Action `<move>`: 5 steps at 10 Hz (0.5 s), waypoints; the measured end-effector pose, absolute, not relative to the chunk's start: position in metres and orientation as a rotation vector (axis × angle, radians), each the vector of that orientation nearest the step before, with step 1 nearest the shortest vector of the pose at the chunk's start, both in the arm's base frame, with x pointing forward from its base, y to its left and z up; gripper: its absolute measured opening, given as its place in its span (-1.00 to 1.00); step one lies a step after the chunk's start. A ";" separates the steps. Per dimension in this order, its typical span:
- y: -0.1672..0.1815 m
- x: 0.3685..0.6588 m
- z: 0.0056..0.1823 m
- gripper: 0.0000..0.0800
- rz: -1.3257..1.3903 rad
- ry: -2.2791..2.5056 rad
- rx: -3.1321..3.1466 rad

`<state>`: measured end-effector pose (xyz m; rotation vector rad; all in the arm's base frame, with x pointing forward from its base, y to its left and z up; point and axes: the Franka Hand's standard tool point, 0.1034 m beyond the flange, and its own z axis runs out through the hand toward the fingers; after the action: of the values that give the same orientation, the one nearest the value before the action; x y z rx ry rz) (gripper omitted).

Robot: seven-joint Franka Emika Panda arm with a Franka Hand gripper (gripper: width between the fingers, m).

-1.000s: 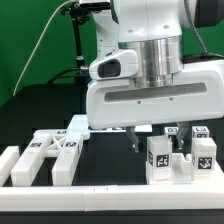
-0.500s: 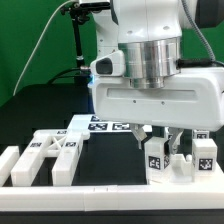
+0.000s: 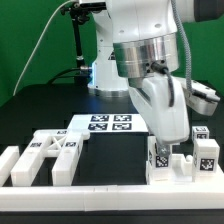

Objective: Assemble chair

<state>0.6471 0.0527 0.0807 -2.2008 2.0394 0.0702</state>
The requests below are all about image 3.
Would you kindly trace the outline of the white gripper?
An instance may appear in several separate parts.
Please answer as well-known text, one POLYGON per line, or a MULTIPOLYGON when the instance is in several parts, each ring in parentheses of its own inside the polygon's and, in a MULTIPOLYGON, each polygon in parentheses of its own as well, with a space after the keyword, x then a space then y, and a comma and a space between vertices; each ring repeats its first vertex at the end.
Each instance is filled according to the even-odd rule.
POLYGON ((186 79, 172 78, 174 84, 174 105, 169 106, 170 97, 167 78, 154 74, 144 78, 140 89, 130 87, 132 103, 160 144, 158 156, 169 156, 168 144, 184 142, 189 138, 190 128, 187 107, 202 115, 211 116, 220 98, 216 91, 199 82, 192 81, 193 95, 186 87, 186 79))

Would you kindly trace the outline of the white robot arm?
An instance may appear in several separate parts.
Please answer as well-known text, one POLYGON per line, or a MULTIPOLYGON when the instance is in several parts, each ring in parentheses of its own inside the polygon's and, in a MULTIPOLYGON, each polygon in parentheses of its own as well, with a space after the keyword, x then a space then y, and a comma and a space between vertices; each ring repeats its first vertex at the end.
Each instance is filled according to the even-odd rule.
POLYGON ((212 115, 219 97, 196 89, 191 53, 182 24, 219 18, 224 0, 98 0, 112 22, 118 75, 125 78, 134 107, 156 138, 156 152, 189 137, 186 108, 212 115))

